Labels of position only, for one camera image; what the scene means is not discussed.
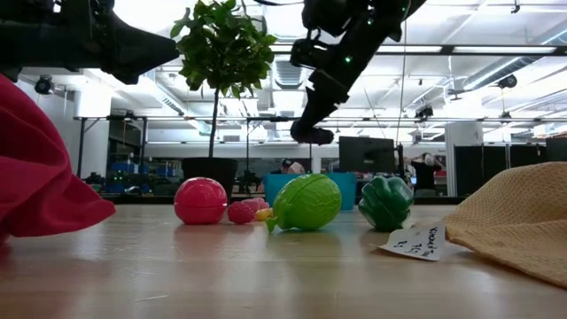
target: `potted tree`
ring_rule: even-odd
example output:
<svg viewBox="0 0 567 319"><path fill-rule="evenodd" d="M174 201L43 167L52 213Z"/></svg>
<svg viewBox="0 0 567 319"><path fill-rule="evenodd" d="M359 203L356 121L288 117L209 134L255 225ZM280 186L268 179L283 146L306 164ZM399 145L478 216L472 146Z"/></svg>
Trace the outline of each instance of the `potted tree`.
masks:
<svg viewBox="0 0 567 319"><path fill-rule="evenodd" d="M214 158L214 136L217 127L219 98L232 95L240 99L252 88L261 89L260 80L268 77L274 52L270 45L276 38L269 35L266 24L258 30L254 19L246 14L236 14L236 0L222 4L213 1L205 4L197 1L191 10L186 9L182 19L175 22L171 37L176 38L184 28L190 32L177 42L183 58L183 69L179 72L190 90L199 90L206 82L214 89L214 106L208 158L184 159L184 178L210 177L222 184L230 197L237 172L234 159Z"/></svg>

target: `red cloth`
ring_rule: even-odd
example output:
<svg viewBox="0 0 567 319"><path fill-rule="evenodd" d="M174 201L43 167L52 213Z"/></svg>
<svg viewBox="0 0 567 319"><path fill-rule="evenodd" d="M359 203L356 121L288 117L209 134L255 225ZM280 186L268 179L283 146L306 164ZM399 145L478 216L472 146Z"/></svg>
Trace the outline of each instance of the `red cloth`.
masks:
<svg viewBox="0 0 567 319"><path fill-rule="evenodd" d="M63 140L37 105L0 75L0 238L76 231L114 214L73 175Z"/></svg>

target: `teal container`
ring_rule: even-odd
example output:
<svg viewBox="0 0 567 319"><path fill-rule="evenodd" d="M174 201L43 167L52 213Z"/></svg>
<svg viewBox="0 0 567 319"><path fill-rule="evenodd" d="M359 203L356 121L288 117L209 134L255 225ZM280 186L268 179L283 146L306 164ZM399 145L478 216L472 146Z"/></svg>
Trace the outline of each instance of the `teal container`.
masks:
<svg viewBox="0 0 567 319"><path fill-rule="evenodd" d="M274 206L277 193L291 180L300 174L266 174L264 175L264 191L266 201ZM352 210L356 200L356 175L352 173L332 173L327 176L338 185L341 193L340 210Z"/></svg>

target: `desk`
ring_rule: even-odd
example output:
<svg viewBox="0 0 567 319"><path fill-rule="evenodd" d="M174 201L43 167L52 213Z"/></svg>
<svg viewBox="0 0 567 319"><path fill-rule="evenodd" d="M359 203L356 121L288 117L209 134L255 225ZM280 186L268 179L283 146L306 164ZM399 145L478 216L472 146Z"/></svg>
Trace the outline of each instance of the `desk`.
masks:
<svg viewBox="0 0 567 319"><path fill-rule="evenodd" d="M436 221L450 206L417 206ZM10 239L2 317L567 318L567 292L449 245L440 262L377 251L387 235L358 213L324 231L261 223L180 226L171 206L118 206L74 234Z"/></svg>

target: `white note card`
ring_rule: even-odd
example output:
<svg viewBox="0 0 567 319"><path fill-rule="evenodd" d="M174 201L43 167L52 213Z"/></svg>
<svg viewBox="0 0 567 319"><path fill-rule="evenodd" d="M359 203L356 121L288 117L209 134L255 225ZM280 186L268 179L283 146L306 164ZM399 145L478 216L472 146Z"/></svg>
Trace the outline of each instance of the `white note card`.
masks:
<svg viewBox="0 0 567 319"><path fill-rule="evenodd" d="M445 245L445 224L437 222L406 230L395 230L388 242L379 246L398 253L426 261L438 261Z"/></svg>

